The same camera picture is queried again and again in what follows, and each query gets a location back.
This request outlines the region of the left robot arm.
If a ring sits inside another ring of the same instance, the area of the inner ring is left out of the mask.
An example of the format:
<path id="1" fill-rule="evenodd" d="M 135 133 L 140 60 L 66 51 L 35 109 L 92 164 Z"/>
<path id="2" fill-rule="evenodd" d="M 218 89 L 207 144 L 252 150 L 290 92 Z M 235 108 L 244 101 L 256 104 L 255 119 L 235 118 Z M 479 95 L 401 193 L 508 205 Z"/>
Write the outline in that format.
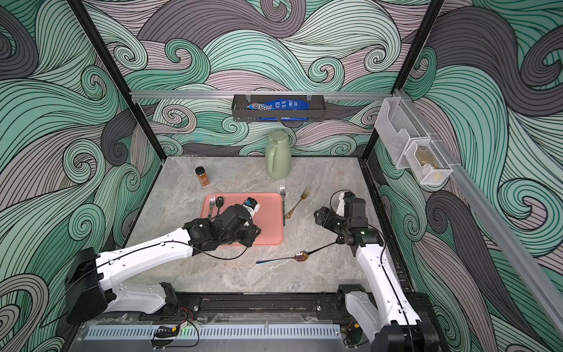
<path id="1" fill-rule="evenodd" d="M 254 223 L 260 204 L 253 198 L 217 216 L 194 219 L 159 238 L 107 252 L 83 249 L 65 279 L 66 321 L 79 325 L 107 312 L 170 316 L 179 308 L 171 284 L 130 284 L 128 279 L 175 260 L 211 256 L 223 245 L 252 247 L 261 229 Z"/>

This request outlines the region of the gold fork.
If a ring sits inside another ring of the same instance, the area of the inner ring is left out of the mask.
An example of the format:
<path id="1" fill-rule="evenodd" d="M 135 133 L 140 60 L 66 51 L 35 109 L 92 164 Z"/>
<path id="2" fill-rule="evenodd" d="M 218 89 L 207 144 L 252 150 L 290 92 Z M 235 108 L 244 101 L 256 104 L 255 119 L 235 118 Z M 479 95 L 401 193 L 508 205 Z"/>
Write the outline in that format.
<path id="1" fill-rule="evenodd" d="M 311 189 L 309 187 L 307 187 L 306 189 L 304 189 L 304 191 L 302 192 L 300 199 L 298 202 L 296 202 L 296 204 L 284 215 L 285 219 L 290 219 L 291 216 L 293 215 L 293 213 L 296 211 L 296 208 L 300 205 L 300 203 L 302 201 L 304 201 L 306 198 L 308 198 L 309 193 L 311 192 Z"/>

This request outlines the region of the pink plastic tray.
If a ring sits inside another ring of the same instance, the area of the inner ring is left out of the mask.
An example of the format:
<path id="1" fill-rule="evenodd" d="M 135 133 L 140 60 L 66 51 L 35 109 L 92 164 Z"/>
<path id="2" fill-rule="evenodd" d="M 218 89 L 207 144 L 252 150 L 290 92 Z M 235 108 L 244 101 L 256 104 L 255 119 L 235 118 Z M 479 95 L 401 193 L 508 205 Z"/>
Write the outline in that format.
<path id="1" fill-rule="evenodd" d="M 224 198 L 221 211 L 230 205 L 242 204 L 247 198 L 253 198 L 260 204 L 260 209 L 254 215 L 256 226 L 261 234 L 255 239 L 253 246 L 278 246 L 284 240 L 284 226 L 282 215 L 282 197 L 277 193 L 215 193 L 216 197 Z"/>

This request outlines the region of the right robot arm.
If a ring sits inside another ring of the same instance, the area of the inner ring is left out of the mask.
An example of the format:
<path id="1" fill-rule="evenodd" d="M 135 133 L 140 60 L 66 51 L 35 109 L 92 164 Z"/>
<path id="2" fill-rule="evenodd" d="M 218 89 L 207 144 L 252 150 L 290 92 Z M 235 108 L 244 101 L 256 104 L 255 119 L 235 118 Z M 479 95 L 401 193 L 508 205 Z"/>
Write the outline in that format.
<path id="1" fill-rule="evenodd" d="M 397 274 L 382 232 L 367 218 L 366 201 L 349 190 L 335 193 L 336 209 L 315 211 L 315 223 L 350 247 L 369 283 L 373 300 L 360 289 L 342 289 L 346 312 L 362 329 L 371 351 L 438 351 L 435 327 L 412 307 Z"/>

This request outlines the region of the green handled fork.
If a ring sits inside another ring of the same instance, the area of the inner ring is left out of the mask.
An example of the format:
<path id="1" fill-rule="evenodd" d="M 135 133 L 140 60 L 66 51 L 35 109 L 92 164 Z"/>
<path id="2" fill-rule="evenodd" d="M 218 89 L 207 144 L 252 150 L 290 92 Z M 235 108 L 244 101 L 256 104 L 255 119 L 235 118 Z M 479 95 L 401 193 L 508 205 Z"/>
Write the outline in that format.
<path id="1" fill-rule="evenodd" d="M 208 210 L 208 218 L 210 219 L 213 215 L 213 210 L 216 206 L 216 196 L 214 194 L 212 194 L 209 197 L 209 210 Z"/>

